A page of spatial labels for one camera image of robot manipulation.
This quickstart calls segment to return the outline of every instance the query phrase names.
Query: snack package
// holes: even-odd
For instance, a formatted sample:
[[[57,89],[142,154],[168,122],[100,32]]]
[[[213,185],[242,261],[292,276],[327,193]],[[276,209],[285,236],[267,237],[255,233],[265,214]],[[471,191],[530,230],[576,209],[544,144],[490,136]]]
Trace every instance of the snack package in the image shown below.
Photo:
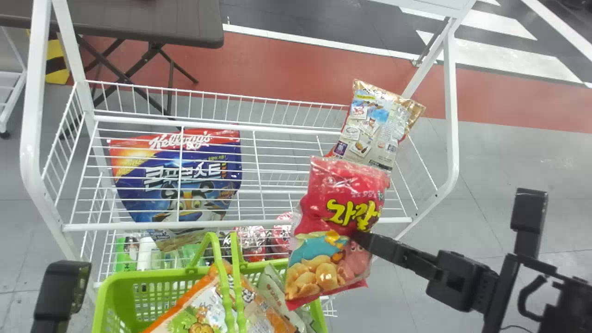
[[[300,318],[300,316],[296,312],[288,310],[286,307],[284,290],[281,287],[283,284],[278,281],[275,273],[271,272],[268,267],[271,267],[271,269],[274,268],[271,265],[267,265],[263,269],[263,274],[259,276],[259,281],[257,282],[258,293],[263,296],[267,303],[270,304],[277,312],[288,318],[290,323],[296,326],[299,333],[307,333],[306,324]]]
[[[224,261],[226,272],[232,272],[232,266]],[[232,275],[228,274],[230,298],[233,304],[233,316],[236,319],[236,304]],[[244,316],[247,320],[246,331],[252,333],[294,333],[296,328],[280,315],[242,276],[242,295]],[[206,276],[196,282],[166,313],[160,316],[143,333],[204,332],[225,333],[226,311],[222,305],[220,277],[214,265]]]
[[[234,230],[239,237],[244,259],[248,262],[263,261],[267,253],[265,228],[262,226],[241,226],[234,227]]]
[[[292,212],[285,212],[278,216],[276,220],[283,220],[290,223]],[[267,245],[269,247],[269,259],[288,258],[290,230],[291,225],[276,225],[267,233]]]
[[[221,220],[240,188],[238,131],[186,129],[182,143],[176,132],[110,140],[109,144],[115,186],[135,222]],[[148,230],[163,252],[197,243],[206,231]]]
[[[339,159],[312,157],[310,167],[307,193],[292,217],[289,310],[320,295],[366,286],[371,255],[350,236],[378,221],[389,183],[386,172]]]
[[[140,235],[129,234],[115,240],[115,271],[127,272],[137,270]]]
[[[353,100],[341,137],[327,157],[391,172],[399,143],[425,109],[415,101],[354,80]]]

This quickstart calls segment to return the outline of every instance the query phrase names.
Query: dark table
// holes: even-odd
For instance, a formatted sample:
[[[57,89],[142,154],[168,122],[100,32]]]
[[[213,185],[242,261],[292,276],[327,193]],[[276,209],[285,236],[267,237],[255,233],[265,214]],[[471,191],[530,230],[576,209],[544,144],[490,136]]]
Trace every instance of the dark table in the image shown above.
[[[173,68],[194,83],[198,83],[193,76],[177,65],[162,47],[165,44],[177,44],[216,49],[224,44],[218,0],[68,0],[68,7],[80,46],[95,57],[95,60],[85,67],[85,71],[101,63],[119,77],[117,82],[132,84],[131,77],[150,59],[160,54],[170,63],[169,85],[172,83]],[[30,0],[0,0],[0,25],[29,28],[31,10]],[[58,30],[53,14],[50,29]],[[79,34],[112,37],[116,40],[100,53],[80,38]],[[148,50],[135,65],[122,72],[107,59],[107,56],[126,39],[146,41]],[[95,106],[114,91],[115,86],[107,89],[104,95],[101,94],[95,99]],[[168,108],[165,109],[139,89],[135,89],[135,92],[164,115],[169,115],[170,93]]]

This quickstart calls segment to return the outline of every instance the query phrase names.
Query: robotic arm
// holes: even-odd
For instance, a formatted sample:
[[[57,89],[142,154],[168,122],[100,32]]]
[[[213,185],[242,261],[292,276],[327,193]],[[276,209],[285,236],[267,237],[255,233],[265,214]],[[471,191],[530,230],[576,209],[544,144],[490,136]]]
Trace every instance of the robotic arm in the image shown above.
[[[557,267],[538,261],[540,237],[547,207],[547,193],[518,188],[514,199],[511,228],[517,232],[514,253],[507,254],[500,273],[487,265],[453,251],[438,255],[412,248],[394,239],[357,233],[353,238],[374,255],[414,271],[429,280],[426,293],[458,310],[483,313],[482,333],[498,333],[520,265],[542,273],[518,297],[521,315],[540,322],[539,333],[592,332],[592,286],[578,277],[557,273]],[[526,309],[526,299],[553,277],[559,289],[556,305],[547,304],[542,315]]]

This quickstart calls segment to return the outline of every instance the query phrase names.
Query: red package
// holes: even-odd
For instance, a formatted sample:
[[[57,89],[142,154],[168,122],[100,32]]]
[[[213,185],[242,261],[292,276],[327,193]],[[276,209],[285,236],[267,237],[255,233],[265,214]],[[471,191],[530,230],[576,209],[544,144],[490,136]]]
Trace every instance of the red package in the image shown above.
[[[296,244],[286,271],[293,310],[321,295],[366,286],[371,255],[350,240],[378,221],[389,184],[386,172],[339,159],[311,158],[308,191],[292,217]]]
[[[292,212],[285,212],[276,218],[276,220],[289,220],[292,218]],[[288,258],[288,251],[290,246],[290,225],[276,225],[268,233],[268,245],[269,245],[269,256],[270,259],[282,259]]]
[[[265,228],[262,226],[234,227],[240,240],[244,259],[248,262],[263,261],[267,253]]]

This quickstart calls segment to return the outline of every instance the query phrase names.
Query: green plastic basket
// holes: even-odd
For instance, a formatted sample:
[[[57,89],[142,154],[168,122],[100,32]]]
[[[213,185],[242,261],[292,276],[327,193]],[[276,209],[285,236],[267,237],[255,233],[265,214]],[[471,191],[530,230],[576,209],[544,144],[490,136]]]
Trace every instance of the green plastic basket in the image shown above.
[[[146,329],[160,315],[170,309],[193,284],[208,273],[209,267],[196,266],[206,248],[211,244],[214,264],[220,272],[220,291],[226,310],[226,325],[234,333],[234,323],[239,332],[246,332],[244,304],[242,298],[236,300],[237,318],[232,314],[230,287],[226,269],[222,262],[220,241],[213,232],[205,234],[204,240],[186,268],[154,271],[128,271],[109,276],[99,288],[96,299],[92,333],[138,333]],[[285,271],[287,259],[261,262],[246,262],[237,245],[236,233],[231,234],[231,253],[233,279],[240,281],[240,274],[256,286],[263,269],[272,264],[278,271]],[[240,283],[234,283],[234,292],[242,293]],[[317,333],[327,333],[323,309],[317,299],[308,304],[314,319],[313,328]]]

